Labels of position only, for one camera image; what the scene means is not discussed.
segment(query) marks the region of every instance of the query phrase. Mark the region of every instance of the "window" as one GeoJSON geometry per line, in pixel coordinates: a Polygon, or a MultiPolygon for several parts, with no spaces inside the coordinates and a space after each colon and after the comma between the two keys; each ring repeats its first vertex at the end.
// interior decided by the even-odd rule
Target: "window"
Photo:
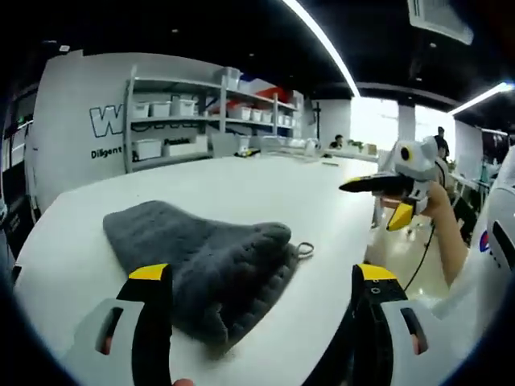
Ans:
{"type": "Polygon", "coordinates": [[[351,139],[391,150],[398,139],[399,108],[396,101],[376,98],[351,100],[351,139]]]}
{"type": "Polygon", "coordinates": [[[449,145],[449,159],[455,159],[456,128],[452,115],[442,111],[429,109],[424,106],[415,106],[415,140],[421,141],[425,137],[438,134],[438,127],[445,129],[445,140],[449,145]]]}

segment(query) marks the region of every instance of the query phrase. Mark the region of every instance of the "metal shelving unit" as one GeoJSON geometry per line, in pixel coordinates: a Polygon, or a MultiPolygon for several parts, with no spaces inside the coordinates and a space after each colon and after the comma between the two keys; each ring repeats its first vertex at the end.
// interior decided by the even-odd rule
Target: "metal shelving unit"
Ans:
{"type": "Polygon", "coordinates": [[[225,77],[222,79],[221,84],[214,84],[208,82],[201,82],[195,80],[185,80],[178,78],[147,78],[136,76],[136,68],[133,68],[131,77],[127,81],[126,94],[125,94],[125,116],[124,116],[124,147],[125,147],[125,164],[126,172],[132,173],[133,171],[149,169],[151,167],[170,165],[177,162],[194,161],[198,159],[210,158],[209,153],[198,153],[178,156],[163,156],[158,158],[150,158],[142,161],[133,161],[133,141],[132,141],[132,128],[138,125],[149,124],[166,124],[166,123],[190,123],[197,124],[204,127],[209,123],[216,124],[221,133],[225,133],[226,125],[247,125],[251,127],[272,127],[273,134],[277,135],[278,128],[294,129],[294,127],[278,125],[277,116],[278,112],[284,111],[293,113],[297,109],[293,105],[285,104],[278,101],[277,94],[274,94],[274,99],[265,98],[263,96],[253,95],[247,92],[230,90],[226,87],[227,80],[225,77]],[[132,118],[134,94],[145,93],[170,93],[170,94],[192,94],[199,97],[199,116],[194,117],[146,117],[146,118],[132,118]],[[204,111],[207,108],[206,100],[208,97],[215,97],[220,100],[220,116],[219,117],[205,117],[204,111]],[[273,122],[256,122],[246,121],[243,119],[227,118],[227,101],[236,100],[250,104],[269,105],[274,112],[273,122]]]}

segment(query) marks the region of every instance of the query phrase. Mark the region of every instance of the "ceiling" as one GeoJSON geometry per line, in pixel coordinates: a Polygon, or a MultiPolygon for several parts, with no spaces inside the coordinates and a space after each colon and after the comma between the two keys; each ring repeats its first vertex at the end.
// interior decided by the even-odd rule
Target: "ceiling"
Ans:
{"type": "MultiPolygon", "coordinates": [[[[495,6],[500,0],[486,5],[470,0],[457,8],[475,32],[471,46],[412,27],[406,0],[300,2],[340,52],[364,96],[449,110],[448,101],[411,90],[463,102],[503,80],[515,80],[515,38],[510,38],[515,34],[507,6],[495,6]],[[382,89],[370,84],[381,84],[382,89]]],[[[48,16],[26,13],[23,24],[31,28],[7,48],[13,61],[4,74],[16,80],[11,90],[37,81],[46,60],[59,55],[59,45],[67,44],[86,55],[156,52],[233,66],[312,99],[351,96],[318,39],[280,0],[189,0],[148,6],[145,11],[126,8],[81,7],[48,16]]],[[[515,130],[515,92],[495,96],[458,118],[515,130]]]]}

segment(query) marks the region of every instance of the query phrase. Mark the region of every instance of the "cable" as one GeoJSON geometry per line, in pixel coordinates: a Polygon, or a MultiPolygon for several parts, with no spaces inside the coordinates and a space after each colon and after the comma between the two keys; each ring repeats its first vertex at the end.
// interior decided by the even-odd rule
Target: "cable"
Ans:
{"type": "Polygon", "coordinates": [[[429,249],[429,245],[431,244],[431,239],[433,238],[433,234],[435,233],[435,226],[433,225],[433,228],[431,229],[431,234],[429,235],[429,240],[426,244],[426,249],[424,249],[424,253],[422,254],[422,259],[420,260],[420,263],[418,264],[417,269],[415,270],[413,276],[411,277],[410,281],[408,281],[408,284],[406,284],[406,287],[404,287],[404,292],[408,289],[408,287],[411,285],[415,277],[417,276],[418,271],[420,270],[420,267],[422,267],[422,264],[424,260],[426,260],[427,255],[427,249],[429,249]]]}

